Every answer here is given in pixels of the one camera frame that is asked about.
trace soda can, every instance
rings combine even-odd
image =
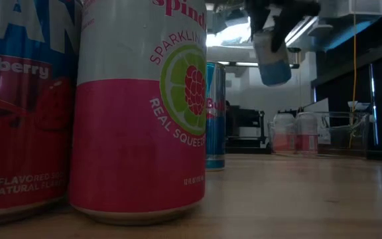
[[[81,11],[0,0],[0,222],[65,195]]]
[[[225,66],[207,63],[206,170],[225,167]]]
[[[70,203],[150,224],[204,196],[203,0],[85,1]]]

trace green lime graphic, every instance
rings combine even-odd
[[[206,60],[194,45],[182,46],[167,58],[160,77],[163,103],[172,119],[187,132],[206,130]]]

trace pink and white can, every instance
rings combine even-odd
[[[84,2],[70,202],[96,220],[165,220],[204,196],[203,0]]]

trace spindrift logo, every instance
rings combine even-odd
[[[156,6],[165,6],[165,15],[172,17],[174,11],[180,11],[183,15],[194,20],[204,30],[206,30],[206,19],[204,12],[198,13],[197,10],[186,4],[186,0],[153,0],[153,4]]]

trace wooden table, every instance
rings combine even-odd
[[[382,238],[382,162],[229,155],[206,197],[157,226],[108,226],[68,206],[0,226],[0,238]]]

